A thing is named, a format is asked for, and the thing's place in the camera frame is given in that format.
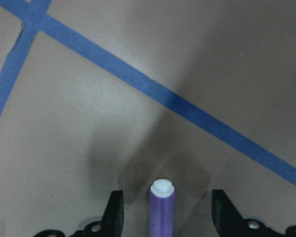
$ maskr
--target marker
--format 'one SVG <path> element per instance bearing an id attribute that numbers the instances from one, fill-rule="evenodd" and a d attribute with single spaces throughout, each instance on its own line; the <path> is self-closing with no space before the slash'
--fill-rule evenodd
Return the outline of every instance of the marker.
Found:
<path id="1" fill-rule="evenodd" d="M 158 179 L 150 187 L 150 237 L 173 237 L 174 187 Z"/>

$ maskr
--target gray floor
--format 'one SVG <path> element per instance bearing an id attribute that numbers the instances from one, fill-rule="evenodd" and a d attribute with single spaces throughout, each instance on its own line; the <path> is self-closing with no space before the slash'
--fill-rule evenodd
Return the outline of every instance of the gray floor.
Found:
<path id="1" fill-rule="evenodd" d="M 53 0 L 48 14 L 296 167 L 296 1 Z M 0 70 L 21 22 L 0 8 Z M 296 187 L 40 32 L 0 118 L 0 237 L 67 235 L 125 192 L 177 190 L 176 236 L 218 236 L 211 189 L 283 232 Z"/>

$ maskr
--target white cap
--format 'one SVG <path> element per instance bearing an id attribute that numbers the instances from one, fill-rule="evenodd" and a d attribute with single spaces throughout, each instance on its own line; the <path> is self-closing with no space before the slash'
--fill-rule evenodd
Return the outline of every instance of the white cap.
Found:
<path id="1" fill-rule="evenodd" d="M 174 192 L 174 187 L 167 179 L 157 179 L 150 187 L 150 191 L 158 198 L 167 198 Z"/>

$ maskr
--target blue tape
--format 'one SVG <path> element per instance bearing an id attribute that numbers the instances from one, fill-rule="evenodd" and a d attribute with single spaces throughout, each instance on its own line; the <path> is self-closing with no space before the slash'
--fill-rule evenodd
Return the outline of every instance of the blue tape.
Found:
<path id="1" fill-rule="evenodd" d="M 139 72 L 129 64 L 123 62 L 87 38 L 73 31 L 71 28 L 45 14 L 44 10 L 40 10 L 43 8 L 43 6 L 37 6 L 35 8 L 36 11 L 31 10 L 32 14 L 25 14 L 25 12 L 29 11 L 29 5 L 32 5 L 35 2 L 28 4 L 22 0 L 17 0 L 15 3 L 13 3 L 15 7 L 11 7 L 11 5 L 13 5 L 11 2 L 14 1 L 0 0 L 0 5 L 10 10 L 21 20 L 24 20 L 26 24 L 33 25 L 33 28 L 36 30 L 43 31 L 76 53 L 99 65 L 127 84 L 133 86 L 143 94 L 151 97 L 152 99 L 174 111 L 178 115 L 184 117 L 188 121 L 194 123 L 198 127 L 209 132 L 218 139 L 226 142 L 231 147 L 235 148 L 236 150 L 250 157 L 252 160 L 263 165 L 296 186 L 296 168 L 292 165 L 278 158 L 276 155 L 270 153 L 231 127 L 196 107 L 186 99 L 173 93 L 163 85 L 149 79 L 143 73 Z M 16 47 L 14 50 L 20 50 L 23 54 L 24 52 L 27 53 L 29 49 L 29 45 L 27 44 L 30 44 L 32 40 L 33 39 L 30 40 L 30 37 L 21 37 L 18 42 L 18 44 L 20 44 L 20 49 L 17 49 Z M 11 59 L 9 58 L 9 55 L 4 64 L 0 74 L 0 113 L 18 75 L 18 73 L 16 73 L 13 68 L 16 66 L 19 70 L 21 69 L 26 57 L 26 53 L 25 55 L 22 55 L 20 60 L 15 58 L 15 55 L 18 55 L 17 53 L 15 53 Z M 7 84 L 8 89 L 6 89 L 4 83 L 9 80 L 11 82 Z"/>

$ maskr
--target purple marker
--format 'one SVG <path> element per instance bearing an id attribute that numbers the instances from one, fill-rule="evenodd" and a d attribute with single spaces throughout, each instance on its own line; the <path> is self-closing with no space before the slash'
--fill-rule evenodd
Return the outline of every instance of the purple marker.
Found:
<path id="1" fill-rule="evenodd" d="M 174 187 L 167 179 L 150 188 L 150 237 L 173 237 Z"/>

